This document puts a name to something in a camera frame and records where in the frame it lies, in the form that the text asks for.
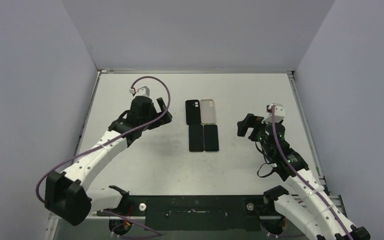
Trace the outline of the beige phone case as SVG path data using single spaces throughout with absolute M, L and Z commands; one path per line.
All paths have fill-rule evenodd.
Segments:
M 215 101 L 213 99 L 202 99 L 200 101 L 201 123 L 212 125 L 217 123 Z

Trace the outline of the black phone case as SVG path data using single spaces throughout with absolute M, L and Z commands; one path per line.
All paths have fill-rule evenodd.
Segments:
M 202 123 L 201 106 L 197 99 L 190 99 L 185 101 L 185 119 L 188 126 Z

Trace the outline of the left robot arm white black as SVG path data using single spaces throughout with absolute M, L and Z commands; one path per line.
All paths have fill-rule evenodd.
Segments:
M 115 185 L 91 190 L 98 174 L 122 151 L 152 130 L 172 121 L 172 115 L 162 98 L 157 103 L 147 96 L 133 98 L 130 108 L 114 120 L 90 150 L 80 154 L 69 167 L 52 170 L 45 179 L 44 207 L 73 226 L 79 225 L 93 212 L 113 211 L 124 215 L 129 210 L 129 192 Z

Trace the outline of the black phone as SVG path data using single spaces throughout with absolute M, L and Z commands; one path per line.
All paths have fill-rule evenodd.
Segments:
M 204 151 L 205 152 L 218 152 L 219 147 L 219 136 L 218 126 L 216 124 L 206 124 L 203 126 L 204 136 Z
M 188 126 L 188 149 L 190 152 L 204 151 L 204 130 L 201 124 Z

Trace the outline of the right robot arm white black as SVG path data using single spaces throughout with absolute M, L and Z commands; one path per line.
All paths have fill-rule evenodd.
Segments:
M 247 114 L 237 123 L 237 135 L 261 145 L 263 156 L 282 181 L 300 197 L 300 205 L 283 186 L 263 193 L 264 211 L 279 213 L 291 221 L 310 240 L 369 240 L 368 230 L 357 227 L 333 203 L 318 183 L 301 155 L 285 140 L 285 127 L 271 118 Z

